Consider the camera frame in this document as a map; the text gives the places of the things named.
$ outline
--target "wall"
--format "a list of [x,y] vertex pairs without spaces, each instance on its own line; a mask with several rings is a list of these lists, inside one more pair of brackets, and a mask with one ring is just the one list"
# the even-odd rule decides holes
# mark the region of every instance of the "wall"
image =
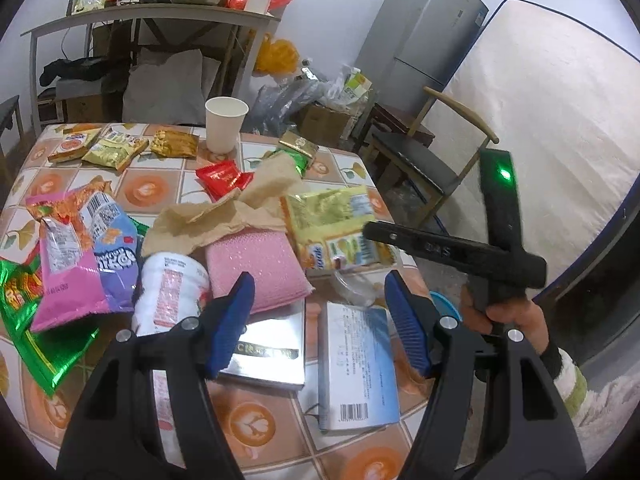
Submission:
[[[25,0],[0,41],[0,102],[16,93],[25,126],[30,124],[28,85],[29,40],[19,35],[29,28],[64,15],[68,0]],[[294,0],[287,8],[278,35],[294,41],[303,56],[311,57],[327,75],[337,73],[343,63],[352,63],[383,0]],[[483,0],[493,12],[502,0]],[[575,16],[597,28],[631,52],[640,56],[640,36],[618,0],[532,0]],[[62,56],[63,32],[38,42],[38,76],[42,67]],[[82,55],[84,29],[72,29],[65,39],[70,59]],[[263,81],[256,80],[257,89]],[[16,135],[5,135],[5,151]]]

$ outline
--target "tablecloth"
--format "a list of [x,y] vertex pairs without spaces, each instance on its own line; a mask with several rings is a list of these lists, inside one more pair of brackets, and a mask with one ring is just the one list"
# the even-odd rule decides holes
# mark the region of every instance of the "tablecloth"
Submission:
[[[109,124],[115,130],[151,137],[157,124]],[[85,124],[48,126],[16,178],[0,214],[0,256],[23,262],[37,242],[36,224],[25,209],[28,196],[59,192],[88,183],[100,175],[111,180],[117,202],[130,216],[152,225],[165,206],[183,202],[209,202],[196,179],[197,167],[220,160],[206,150],[204,128],[184,128],[200,137],[195,160],[157,158],[149,150],[117,175],[114,171],[70,161],[55,167],[47,161],[62,140],[64,128],[84,129]],[[240,134],[238,147],[228,155],[244,171],[253,171],[277,139]],[[305,180],[311,189],[364,184],[376,217],[392,221],[362,161],[353,153],[320,148]],[[395,268],[400,270],[414,294],[427,295],[414,260],[396,250]],[[365,270],[378,289],[391,267]],[[412,375],[400,341],[392,337],[398,382],[401,421],[385,428],[351,434],[327,435],[318,428],[318,313],[327,301],[340,301],[326,278],[312,278],[315,292],[306,300],[305,386],[299,392],[255,388],[230,380],[210,384],[212,403],[221,420],[230,447],[247,479],[251,480],[392,480],[404,462],[425,410],[430,383]],[[9,408],[35,447],[53,465],[78,398],[104,349],[114,334],[124,328],[123,318],[106,316],[101,332],[82,360],[69,372],[49,398],[31,379],[27,368],[0,322],[0,389]],[[246,423],[247,409],[254,416]],[[252,434],[249,441],[245,432]],[[257,433],[262,434],[258,442]]]

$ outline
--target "gray refrigerator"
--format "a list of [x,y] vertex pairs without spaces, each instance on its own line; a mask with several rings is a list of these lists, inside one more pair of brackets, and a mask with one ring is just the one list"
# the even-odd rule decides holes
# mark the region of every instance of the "gray refrigerator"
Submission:
[[429,86],[441,91],[478,37],[481,0],[385,0],[356,60],[382,104],[417,115]]

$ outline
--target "brown paper bag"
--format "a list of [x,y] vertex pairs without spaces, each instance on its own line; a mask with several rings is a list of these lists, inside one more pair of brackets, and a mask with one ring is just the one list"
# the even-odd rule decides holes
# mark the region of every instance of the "brown paper bag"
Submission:
[[244,191],[235,189],[214,204],[175,204],[162,210],[142,244],[142,256],[161,251],[191,254],[246,227],[284,231],[280,197],[305,190],[286,153],[265,160]]

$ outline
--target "white mattress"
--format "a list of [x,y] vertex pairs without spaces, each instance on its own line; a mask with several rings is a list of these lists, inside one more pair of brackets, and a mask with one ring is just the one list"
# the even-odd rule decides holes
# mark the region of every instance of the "white mattress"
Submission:
[[[565,16],[507,0],[445,93],[469,106],[513,155],[524,247],[547,283],[617,211],[640,170],[640,62]],[[424,125],[460,172],[484,135],[442,103]],[[478,165],[438,216],[453,236],[486,241]]]

